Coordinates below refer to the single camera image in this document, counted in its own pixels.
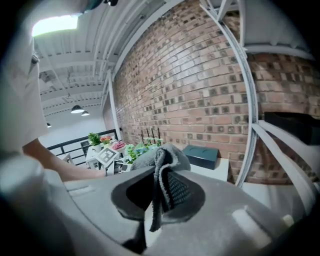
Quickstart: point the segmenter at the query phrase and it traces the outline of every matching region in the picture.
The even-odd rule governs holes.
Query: skylight
[[[32,29],[32,36],[60,31],[60,30],[74,30],[77,28],[78,17],[64,15],[60,17],[50,17],[38,21]]]

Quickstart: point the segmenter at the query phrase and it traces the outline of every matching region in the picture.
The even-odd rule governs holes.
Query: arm
[[[45,169],[51,169],[60,175],[62,181],[86,180],[105,177],[104,170],[89,170],[67,163],[52,154],[38,139],[23,146],[23,153],[37,159]]]

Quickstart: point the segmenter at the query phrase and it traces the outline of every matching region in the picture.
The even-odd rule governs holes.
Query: person
[[[69,164],[39,141],[47,133],[39,89],[39,63],[34,55],[32,28],[36,22],[54,16],[93,10],[102,0],[46,0],[21,22],[1,63],[0,150],[20,152],[38,160],[45,169],[59,173],[63,181],[105,177],[104,170],[89,170]]]

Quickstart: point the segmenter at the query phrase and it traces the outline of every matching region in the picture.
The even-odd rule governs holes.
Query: gray plastic surface
[[[154,167],[148,166],[101,179],[69,181],[65,182],[64,185],[68,191],[72,192],[90,187],[91,190],[87,193],[73,196],[73,201],[82,213],[104,234],[112,237],[118,243],[124,244],[136,237],[139,225],[142,223],[123,218],[111,201],[111,193],[118,184],[152,168]]]
[[[255,255],[259,249],[232,218],[235,210],[245,209],[246,206],[250,207],[251,213],[264,218],[262,229],[273,237],[287,230],[282,219],[238,187],[190,171],[179,171],[177,174],[202,187],[205,203],[187,222],[163,225],[160,235],[144,255]]]
[[[41,164],[20,154],[2,155],[0,193],[52,254],[74,255],[71,238],[54,212]]]
[[[51,202],[70,234],[77,256],[137,256],[136,253],[115,242],[112,234],[107,236],[103,233],[99,226],[95,226],[80,211],[55,171],[47,170],[46,178],[50,187]],[[79,181],[70,186],[78,187],[77,182]]]
[[[0,191],[60,255],[134,256],[121,244],[137,236],[139,222],[120,215],[111,193],[150,168],[64,184],[55,171],[43,172],[36,160],[11,155],[0,165]],[[255,255],[258,248],[232,217],[239,209],[247,210],[272,239],[287,230],[282,219],[238,187],[190,171],[176,173],[201,186],[204,205],[186,222],[163,225],[143,255]]]

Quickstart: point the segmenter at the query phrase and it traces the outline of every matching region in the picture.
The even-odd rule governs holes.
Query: white planter
[[[109,148],[111,146],[111,144],[110,143],[108,143],[108,144],[103,144],[103,148],[105,149],[105,148]]]
[[[95,152],[100,152],[101,149],[102,149],[102,147],[101,147],[100,144],[99,144],[99,145],[96,145],[96,146],[93,146],[93,148],[94,148]]]

